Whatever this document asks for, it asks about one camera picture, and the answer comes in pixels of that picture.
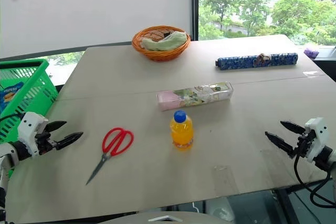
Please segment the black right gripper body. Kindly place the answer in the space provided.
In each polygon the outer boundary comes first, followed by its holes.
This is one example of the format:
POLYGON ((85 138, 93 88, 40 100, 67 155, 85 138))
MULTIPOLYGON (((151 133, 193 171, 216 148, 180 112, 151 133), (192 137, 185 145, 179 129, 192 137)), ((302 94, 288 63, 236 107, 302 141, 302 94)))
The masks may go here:
POLYGON ((297 127, 298 144, 296 157, 306 157, 313 140, 316 138, 315 130, 305 129, 302 126, 297 127))

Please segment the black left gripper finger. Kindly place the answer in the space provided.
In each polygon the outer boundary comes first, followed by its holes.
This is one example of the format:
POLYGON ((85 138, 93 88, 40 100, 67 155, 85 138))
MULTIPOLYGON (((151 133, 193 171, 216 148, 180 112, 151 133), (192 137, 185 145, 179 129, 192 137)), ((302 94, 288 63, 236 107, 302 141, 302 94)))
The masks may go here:
POLYGON ((47 124, 47 131, 55 131, 65 125, 66 121, 53 121, 47 124))
POLYGON ((81 136, 83 135, 83 132, 76 132, 72 133, 68 136, 66 136, 63 140, 59 141, 56 143, 55 149, 56 150, 61 150, 68 145, 74 143, 76 140, 78 140, 81 136))

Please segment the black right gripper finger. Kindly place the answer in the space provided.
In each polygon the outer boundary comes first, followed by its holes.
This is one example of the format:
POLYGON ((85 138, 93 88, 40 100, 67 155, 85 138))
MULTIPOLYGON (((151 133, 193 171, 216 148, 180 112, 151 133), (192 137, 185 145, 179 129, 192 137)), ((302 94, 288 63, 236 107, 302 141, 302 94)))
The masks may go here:
POLYGON ((288 129, 291 132, 294 132, 296 134, 302 135, 306 129, 298 124, 295 124, 291 121, 280 121, 281 125, 284 126, 286 129, 288 129))
POLYGON ((269 132, 265 132, 265 135, 275 146, 286 152, 290 158, 294 158, 295 156, 298 155, 298 148, 297 147, 293 148, 279 136, 269 132))

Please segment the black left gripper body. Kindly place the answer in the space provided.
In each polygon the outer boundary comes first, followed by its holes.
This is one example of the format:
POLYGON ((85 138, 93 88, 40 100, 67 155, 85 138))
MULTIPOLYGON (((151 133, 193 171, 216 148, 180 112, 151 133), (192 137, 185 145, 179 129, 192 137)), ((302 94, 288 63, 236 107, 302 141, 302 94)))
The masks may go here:
POLYGON ((55 123, 48 123, 41 133, 36 135, 36 144, 39 154, 45 154, 52 150, 52 145, 48 142, 50 140, 51 132, 56 130, 55 123))

